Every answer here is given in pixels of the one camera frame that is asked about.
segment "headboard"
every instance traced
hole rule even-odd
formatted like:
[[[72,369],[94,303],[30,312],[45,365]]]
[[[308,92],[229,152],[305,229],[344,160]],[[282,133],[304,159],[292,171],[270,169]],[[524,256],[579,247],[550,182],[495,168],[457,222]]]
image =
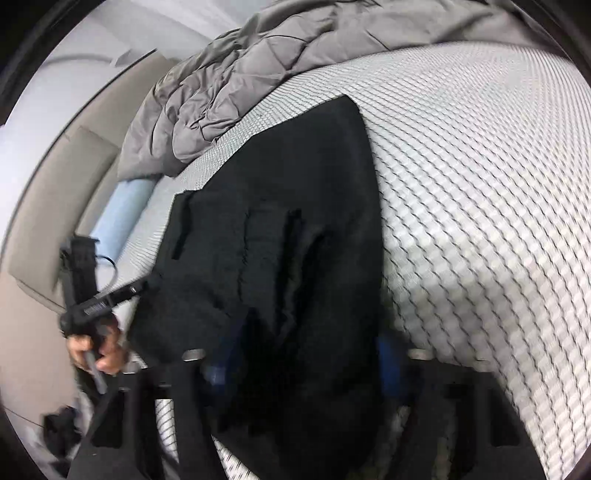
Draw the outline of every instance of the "headboard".
[[[150,88],[174,65],[153,52],[102,89],[48,150],[15,212],[3,262],[28,295],[54,310],[59,246],[88,235],[116,186],[125,133]]]

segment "human hand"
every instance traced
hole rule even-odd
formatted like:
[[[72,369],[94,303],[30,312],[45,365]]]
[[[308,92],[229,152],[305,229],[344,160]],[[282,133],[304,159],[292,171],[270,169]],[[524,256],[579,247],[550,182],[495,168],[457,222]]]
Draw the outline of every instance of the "human hand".
[[[119,330],[116,322],[104,325],[104,327],[109,333],[105,336],[105,340],[100,346],[99,353],[103,357],[96,361],[96,368],[108,375],[115,375],[127,362],[127,350],[119,344],[121,330]],[[92,350],[92,346],[92,340],[88,335],[71,335],[67,338],[67,348],[72,361],[75,366],[87,372],[90,372],[90,369],[86,364],[84,353]]]

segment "gray quilted blanket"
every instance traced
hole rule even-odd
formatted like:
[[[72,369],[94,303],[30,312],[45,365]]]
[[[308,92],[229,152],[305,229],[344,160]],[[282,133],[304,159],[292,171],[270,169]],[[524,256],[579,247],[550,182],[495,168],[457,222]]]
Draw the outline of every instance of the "gray quilted blanket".
[[[178,175],[294,75],[457,40],[539,45],[517,17],[476,1],[278,1],[173,67],[152,88],[125,137],[119,178]]]

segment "blue pillow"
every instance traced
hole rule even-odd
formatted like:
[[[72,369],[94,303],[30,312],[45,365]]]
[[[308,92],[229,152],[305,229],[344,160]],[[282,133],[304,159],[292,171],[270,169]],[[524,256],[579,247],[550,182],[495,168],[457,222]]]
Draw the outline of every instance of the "blue pillow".
[[[98,239],[96,254],[116,261],[150,199],[156,180],[119,182],[90,236]]]

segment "white mesh fabric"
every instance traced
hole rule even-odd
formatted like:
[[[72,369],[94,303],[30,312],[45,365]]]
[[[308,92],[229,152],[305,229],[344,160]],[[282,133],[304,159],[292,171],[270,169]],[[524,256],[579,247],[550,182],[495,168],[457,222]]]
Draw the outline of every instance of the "white mesh fabric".
[[[591,89],[567,60],[456,43],[299,75],[160,181],[120,282],[152,267],[175,193],[203,187],[252,135],[341,94],[374,152],[392,324],[440,359],[487,359],[561,480],[591,440]],[[222,458],[231,478],[248,474]]]

